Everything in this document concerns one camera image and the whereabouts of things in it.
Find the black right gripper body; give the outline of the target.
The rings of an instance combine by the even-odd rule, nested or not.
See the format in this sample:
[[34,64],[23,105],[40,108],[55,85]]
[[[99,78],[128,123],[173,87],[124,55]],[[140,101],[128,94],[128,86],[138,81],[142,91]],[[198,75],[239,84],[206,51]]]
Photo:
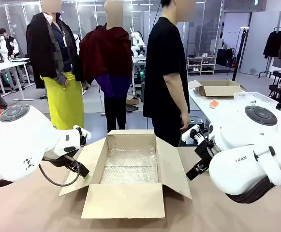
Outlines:
[[212,141],[207,139],[198,139],[197,147],[195,153],[199,156],[200,160],[197,162],[197,165],[209,165],[213,158],[212,148],[214,144]]

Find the person's right hand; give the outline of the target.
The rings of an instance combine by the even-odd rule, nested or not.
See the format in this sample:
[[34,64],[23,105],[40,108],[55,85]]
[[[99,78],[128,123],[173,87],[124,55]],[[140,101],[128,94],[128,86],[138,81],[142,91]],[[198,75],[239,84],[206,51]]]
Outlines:
[[186,130],[190,124],[190,116],[189,116],[189,113],[188,112],[182,112],[181,113],[181,128],[180,130],[183,131],[183,130]]

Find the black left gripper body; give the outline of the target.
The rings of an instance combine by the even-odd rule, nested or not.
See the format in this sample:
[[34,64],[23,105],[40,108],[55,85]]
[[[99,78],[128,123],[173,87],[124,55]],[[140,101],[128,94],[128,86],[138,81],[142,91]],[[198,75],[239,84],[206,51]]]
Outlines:
[[63,155],[58,159],[49,159],[43,157],[42,161],[48,161],[56,167],[65,167],[67,169],[79,169],[79,163],[77,162],[77,160],[68,155]]

